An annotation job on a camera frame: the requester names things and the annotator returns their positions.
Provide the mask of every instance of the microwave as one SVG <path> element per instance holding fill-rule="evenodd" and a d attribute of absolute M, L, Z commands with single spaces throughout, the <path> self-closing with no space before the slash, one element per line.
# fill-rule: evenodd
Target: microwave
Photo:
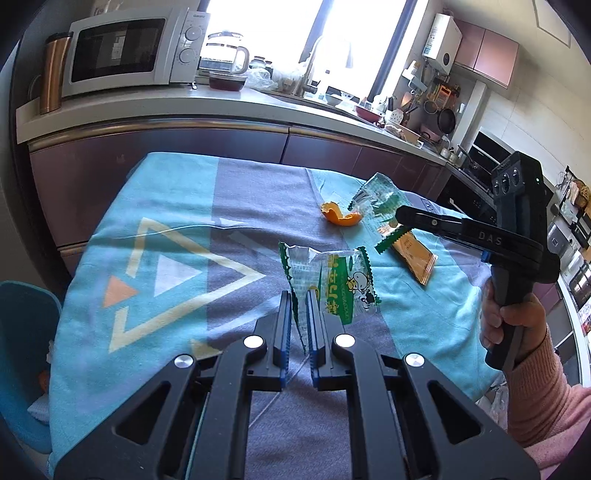
<path fill-rule="evenodd" d="M 198 6 L 199 0 L 176 0 L 74 22 L 62 96 L 194 82 L 210 17 Z"/>

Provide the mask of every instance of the microwave dial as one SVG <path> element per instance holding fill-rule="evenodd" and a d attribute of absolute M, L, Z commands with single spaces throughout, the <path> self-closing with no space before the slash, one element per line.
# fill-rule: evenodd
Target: microwave dial
<path fill-rule="evenodd" d="M 189 41 L 197 40 L 203 35 L 203 29 L 199 26 L 188 28 L 185 32 L 185 38 Z"/>
<path fill-rule="evenodd" d="M 195 60 L 195 51 L 192 48 L 185 48 L 179 55 L 178 59 L 183 63 L 191 63 Z"/>

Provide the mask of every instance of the blue chair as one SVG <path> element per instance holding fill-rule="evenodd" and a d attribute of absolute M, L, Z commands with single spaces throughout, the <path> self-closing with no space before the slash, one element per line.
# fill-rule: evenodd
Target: blue chair
<path fill-rule="evenodd" d="M 0 415 L 20 441 L 40 453 L 51 452 L 49 427 L 27 408 L 41 395 L 38 375 L 49 369 L 49 340 L 61 313 L 58 299 L 26 283 L 0 283 Z"/>

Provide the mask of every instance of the white countertop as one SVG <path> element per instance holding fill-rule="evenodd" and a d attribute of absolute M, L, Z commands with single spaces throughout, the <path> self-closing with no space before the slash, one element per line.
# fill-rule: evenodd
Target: white countertop
<path fill-rule="evenodd" d="M 569 287 L 562 278 L 562 275 L 558 277 L 558 286 L 560 287 L 560 293 L 562 294 L 564 304 L 566 305 L 566 309 L 569 313 L 570 321 L 573 324 L 577 356 L 579 357 L 581 385 L 584 387 L 591 387 L 591 354 L 589 352 L 587 338 L 584 336 L 583 329 L 581 328 L 579 311 L 577 306 L 574 304 L 572 297 L 570 296 Z"/>
<path fill-rule="evenodd" d="M 294 105 L 248 88 L 240 92 L 213 90 L 198 85 L 135 87 L 106 90 L 65 99 L 60 109 L 38 114 L 38 99 L 17 109 L 17 143 L 96 122 L 143 116 L 203 116 L 248 119 L 299 125 L 351 135 L 385 147 L 446 163 L 439 155 L 416 147 L 384 130 L 323 110 Z"/>

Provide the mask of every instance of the white triangle pattern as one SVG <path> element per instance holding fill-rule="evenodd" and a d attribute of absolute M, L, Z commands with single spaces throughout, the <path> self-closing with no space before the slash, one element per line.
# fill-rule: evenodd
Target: white triangle pattern
<path fill-rule="evenodd" d="M 156 267 L 156 282 L 154 284 L 154 297 L 169 291 L 201 273 L 196 268 L 177 262 L 172 258 L 160 255 Z"/>
<path fill-rule="evenodd" d="M 244 222 L 237 222 L 236 220 L 228 220 L 227 218 L 220 217 L 220 223 L 222 226 L 235 226 L 235 225 L 246 225 Z"/>

